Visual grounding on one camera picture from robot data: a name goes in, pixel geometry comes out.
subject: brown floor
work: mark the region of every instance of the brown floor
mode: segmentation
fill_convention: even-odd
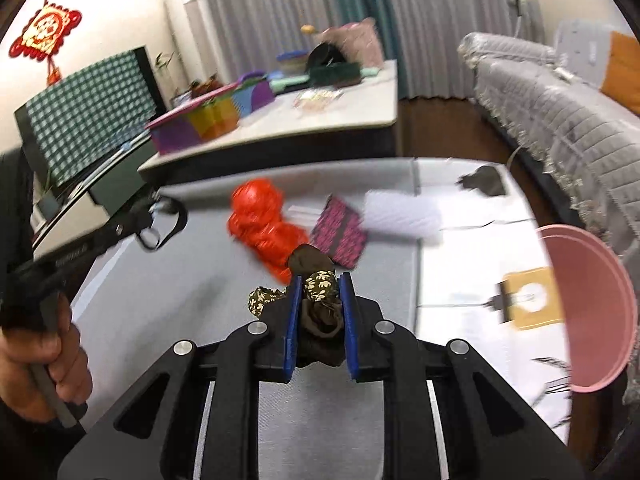
[[[511,155],[511,149],[468,101],[417,98],[400,101],[398,111],[405,156],[454,156],[506,164]],[[511,173],[538,224],[554,223],[550,205],[517,158]],[[598,409],[597,394],[574,394],[569,448],[587,468],[594,466]]]

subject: pink bucket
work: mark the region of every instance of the pink bucket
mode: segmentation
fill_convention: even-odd
[[[568,225],[538,229],[551,258],[569,339],[572,390],[595,392],[625,368],[636,339],[634,288],[617,256]]]

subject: green plaid tv cover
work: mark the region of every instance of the green plaid tv cover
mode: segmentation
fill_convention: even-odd
[[[26,107],[57,186],[140,134],[156,113],[133,51],[65,77]]]

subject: gray quilted sofa cover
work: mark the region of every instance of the gray quilted sofa cover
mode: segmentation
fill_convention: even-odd
[[[638,298],[640,118],[562,67],[568,60],[552,47],[473,33],[459,53],[476,70],[478,102],[544,162],[587,229],[620,257]],[[640,401],[639,347],[636,340],[626,403]]]

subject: pink bag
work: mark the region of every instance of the pink bag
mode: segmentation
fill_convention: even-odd
[[[385,56],[376,32],[376,20],[365,18],[361,22],[330,27],[315,35],[318,43],[331,43],[340,49],[348,62],[360,63],[363,68],[382,68]]]

